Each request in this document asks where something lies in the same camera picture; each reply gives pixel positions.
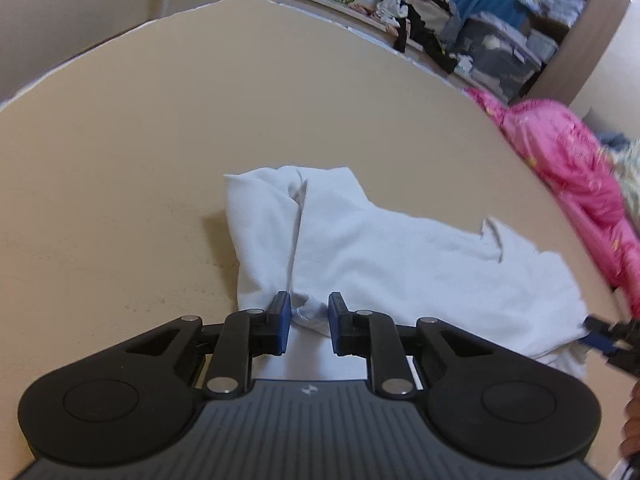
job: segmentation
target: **folded clothes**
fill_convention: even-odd
[[[569,344],[584,335],[586,309],[571,272],[558,254],[539,252],[499,221],[487,219],[472,234],[376,207],[348,168],[263,168],[228,175],[226,190],[240,309],[263,308],[288,290],[294,322],[316,331],[294,331],[287,353],[267,358],[262,376],[365,376],[363,360],[332,353],[333,291],[351,310],[409,325],[437,317],[582,373]]]
[[[539,16],[573,27],[584,10],[585,0],[518,0]]]

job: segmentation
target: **storage bin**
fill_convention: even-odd
[[[519,31],[487,12],[466,20],[454,52],[471,56],[472,76],[505,102],[516,97],[542,67],[540,58],[526,47],[526,39]]]
[[[542,61],[548,63],[558,51],[558,44],[550,37],[533,28],[527,39],[527,48]]]

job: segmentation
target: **pink fabric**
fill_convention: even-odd
[[[600,271],[611,285],[624,289],[632,315],[640,317],[640,241],[591,130],[555,101],[529,100],[505,108],[487,92],[466,92],[551,188]]]

